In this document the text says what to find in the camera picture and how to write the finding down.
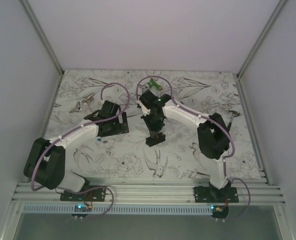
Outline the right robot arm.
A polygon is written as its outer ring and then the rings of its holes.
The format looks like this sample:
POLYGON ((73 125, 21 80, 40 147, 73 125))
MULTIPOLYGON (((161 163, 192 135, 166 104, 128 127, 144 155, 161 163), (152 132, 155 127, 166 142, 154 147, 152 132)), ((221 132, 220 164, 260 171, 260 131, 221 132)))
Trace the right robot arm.
POLYGON ((230 128, 225 125, 222 116, 218 113, 208 115, 197 112, 179 103, 171 95, 164 94, 157 97, 150 90, 139 97, 137 104, 142 110, 141 118, 150 134, 145 143, 149 147, 166 140, 166 136, 162 133, 165 119, 175 120, 196 131, 200 152, 209 159, 209 183, 213 186, 209 190, 210 198, 214 202, 222 202, 228 195, 225 187, 229 183, 225 159, 232 156, 223 154, 229 148, 232 148, 232 154, 236 150, 229 133, 230 128))

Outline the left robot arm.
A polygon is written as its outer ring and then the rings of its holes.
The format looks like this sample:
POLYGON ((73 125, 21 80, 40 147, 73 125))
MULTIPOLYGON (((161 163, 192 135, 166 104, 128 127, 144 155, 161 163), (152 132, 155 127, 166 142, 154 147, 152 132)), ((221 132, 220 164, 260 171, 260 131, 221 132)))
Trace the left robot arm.
POLYGON ((90 188, 86 179, 67 169, 69 155, 85 142, 97 137, 109 137, 129 132, 125 108, 106 100, 101 109, 84 117, 73 129, 51 139, 40 137, 31 147, 23 169, 25 177, 49 190, 72 191, 79 201, 86 200, 90 188))

